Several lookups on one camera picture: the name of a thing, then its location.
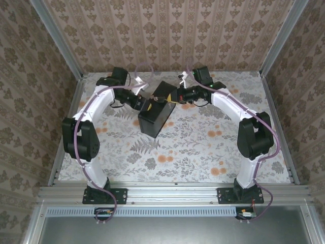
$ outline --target metal edge strip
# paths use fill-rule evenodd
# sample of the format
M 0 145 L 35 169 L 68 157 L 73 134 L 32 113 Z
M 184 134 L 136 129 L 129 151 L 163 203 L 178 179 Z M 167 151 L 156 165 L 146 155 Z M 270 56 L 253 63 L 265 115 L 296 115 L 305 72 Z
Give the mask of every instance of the metal edge strip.
M 295 184 L 299 185 L 300 182 L 299 182 L 298 175 L 297 175 L 297 172 L 296 172 L 296 169 L 295 169 L 295 165 L 294 165 L 293 159 L 291 157 L 291 154 L 289 152 L 289 148 L 288 148 L 288 145 L 286 143 L 285 136 L 284 136 L 284 133 L 283 133 L 283 130 L 282 130 L 282 127 L 281 127 L 281 123 L 280 123 L 278 114 L 276 112 L 275 105 L 274 105 L 274 102 L 273 102 L 273 99 L 272 99 L 272 95 L 271 95 L 271 92 L 270 92 L 270 89 L 269 89 L 269 86 L 267 84 L 265 76 L 262 76 L 262 84 L 263 84 L 263 87 L 264 87 L 266 98 L 267 98 L 268 103 L 269 103 L 269 107 L 270 107 L 271 115 L 272 115 L 272 118 L 273 118 L 275 130 L 276 130 L 276 132 L 278 134 L 278 137 L 279 137 L 279 140 L 280 140 L 280 146 L 281 146 L 281 150 L 282 150 L 282 153 L 283 153 L 284 160 L 285 160 L 285 162 L 287 163 L 288 167 L 291 170 L 292 177 L 294 179 Z
M 84 88 L 83 80 L 85 78 L 86 78 L 86 76 L 83 77 L 81 82 L 77 83 L 75 94 L 73 95 L 71 106 L 70 106 L 70 109 L 69 109 L 69 112 L 68 112 L 68 116 L 72 116 L 78 109 L 79 102 L 81 100 L 81 96 L 82 96 L 83 88 Z M 51 171 L 51 174 L 50 174 L 50 178 L 49 178 L 49 181 L 47 183 L 48 186 L 53 185 L 54 180 L 55 180 L 55 175 L 58 172 L 58 170 L 60 169 L 60 167 L 62 165 L 62 162 L 63 162 L 63 159 L 64 159 L 64 148 L 63 148 L 63 139 L 61 138 L 60 144 L 59 144 L 59 147 L 57 149 L 56 156 L 55 156 L 55 159 L 54 159 L 54 163 L 53 163 L 52 171 Z
M 25 239 L 22 244 L 38 244 L 44 222 L 45 222 L 45 213 L 46 213 L 46 206 L 36 206 L 32 213 L 29 226 L 25 235 Z
M 299 17 L 301 16 L 303 10 L 305 9 L 308 0 L 297 0 L 292 5 L 287 17 L 285 18 L 283 25 L 276 36 L 260 70 L 263 76 L 266 76 L 271 69 L 275 59 L 279 55 L 283 45 L 288 39 L 292 29 L 296 25 Z
M 40 16 L 42 22 L 44 23 L 46 30 L 51 35 L 53 41 L 55 42 L 56 46 L 60 50 L 60 53 L 63 55 L 64 59 L 66 60 L 70 70 L 76 77 L 77 81 L 79 82 L 82 78 L 82 69 L 80 68 L 79 64 L 77 63 L 73 53 L 71 52 L 69 46 L 67 45 L 66 41 L 62 33 L 60 32 L 59 28 L 57 27 L 55 21 L 53 20 L 49 10 L 47 9 L 44 1 L 42 0 L 30 0 L 31 4 L 35 8 L 36 12 Z
M 312 244 L 324 244 L 325 236 L 314 206 L 301 206 L 301 213 Z
M 47 207 L 45 217 L 95 217 L 96 207 Z M 119 206 L 114 217 L 235 217 L 236 207 L 129 207 Z

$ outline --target yellow tape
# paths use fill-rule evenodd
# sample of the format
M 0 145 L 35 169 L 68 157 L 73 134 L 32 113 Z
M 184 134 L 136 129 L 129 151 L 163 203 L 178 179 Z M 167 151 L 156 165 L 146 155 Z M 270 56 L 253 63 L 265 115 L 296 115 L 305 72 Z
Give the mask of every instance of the yellow tape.
M 172 101 L 172 95 L 168 95 L 168 97 L 167 97 L 167 102 L 169 102 L 169 103 L 178 103 L 178 102 L 175 102 L 175 101 Z

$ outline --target aluminum frame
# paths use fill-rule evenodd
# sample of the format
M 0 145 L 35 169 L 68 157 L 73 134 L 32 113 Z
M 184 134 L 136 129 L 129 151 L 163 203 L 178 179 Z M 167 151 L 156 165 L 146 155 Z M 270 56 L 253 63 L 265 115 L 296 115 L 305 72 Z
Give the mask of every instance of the aluminum frame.
M 84 87 L 82 82 L 78 83 L 72 106 L 69 114 L 77 111 L 79 101 Z M 324 233 L 320 226 L 318 216 L 312 198 L 310 197 L 308 186 L 299 185 L 297 173 L 295 171 L 290 153 L 285 143 L 279 119 L 272 101 L 271 93 L 268 89 L 266 79 L 262 77 L 262 83 L 266 92 L 266 97 L 270 105 L 271 114 L 275 128 L 281 142 L 283 156 L 292 172 L 295 184 L 262 184 L 274 195 L 273 206 L 300 206 L 309 237 L 313 244 L 325 243 Z M 55 159 L 55 167 L 52 170 L 48 187 L 42 187 L 37 199 L 36 208 L 33 212 L 24 244 L 38 243 L 46 219 L 48 207 L 84 207 L 82 204 L 83 191 L 86 187 L 85 181 L 58 181 L 59 169 L 64 158 L 63 148 L 59 148 Z M 224 207 L 224 206 L 248 206 L 249 204 L 227 204 L 219 205 L 216 189 L 219 187 L 232 187 L 232 184 L 213 183 L 141 183 L 141 182 L 113 182 L 114 188 L 128 188 L 127 207 Z M 263 192 L 265 202 L 260 204 L 265 206 L 270 201 L 268 193 Z M 96 205 L 96 207 L 112 207 L 112 205 Z
M 307 3 L 308 0 L 296 0 L 293 3 L 287 17 L 285 18 L 285 21 L 283 22 L 282 27 L 280 28 L 278 35 L 276 36 L 262 66 L 259 69 L 263 76 L 266 76 L 270 71 L 272 64 L 274 63 L 276 57 L 279 55 L 283 45 L 288 39 L 292 29 L 295 27 L 296 22 L 304 11 Z
M 49 10 L 47 9 L 44 1 L 42 0 L 30 0 L 31 4 L 35 8 L 39 17 L 45 25 L 46 30 L 51 35 L 56 46 L 60 50 L 60 53 L 66 60 L 71 72 L 76 77 L 79 82 L 82 78 L 82 68 L 75 59 L 75 56 L 69 45 L 64 40 L 63 34 L 61 33 L 59 27 L 56 25 L 54 19 L 51 17 Z

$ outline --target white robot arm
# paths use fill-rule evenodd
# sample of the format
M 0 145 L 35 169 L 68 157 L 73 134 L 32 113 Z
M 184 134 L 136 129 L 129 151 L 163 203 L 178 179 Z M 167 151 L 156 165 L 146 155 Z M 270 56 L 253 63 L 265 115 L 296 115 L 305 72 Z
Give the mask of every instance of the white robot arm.
M 125 85 L 126 78 L 126 70 L 114 68 L 112 76 L 101 78 L 96 83 L 95 90 L 84 107 L 73 118 L 65 118 L 62 122 L 64 150 L 75 159 L 73 135 L 76 121 L 81 118 L 77 136 L 78 154 L 86 174 L 91 179 L 88 186 L 94 189 L 96 188 L 94 185 L 105 188 L 109 183 L 96 157 L 99 152 L 100 142 L 95 128 L 106 107 L 117 99 L 121 103 L 130 105 L 135 110 L 143 111 L 151 108 L 149 100 L 138 94 L 140 89 L 148 86 L 147 83 L 138 86 L 132 91 L 123 88 L 107 89 L 108 86 Z M 136 81 L 138 84 L 143 83 L 139 77 L 137 77 Z

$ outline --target patterned wallpaper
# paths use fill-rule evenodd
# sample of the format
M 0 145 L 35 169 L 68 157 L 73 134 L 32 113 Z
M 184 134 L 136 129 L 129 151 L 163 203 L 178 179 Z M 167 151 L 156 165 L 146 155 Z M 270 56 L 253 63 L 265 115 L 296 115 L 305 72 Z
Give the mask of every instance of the patterned wallpaper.
M 0 243 L 19 243 L 47 184 L 76 80 L 28 1 L 0 1 Z
M 259 70 L 294 0 L 45 0 L 84 72 Z
M 325 1 L 310 0 L 267 81 L 300 181 L 325 224 Z

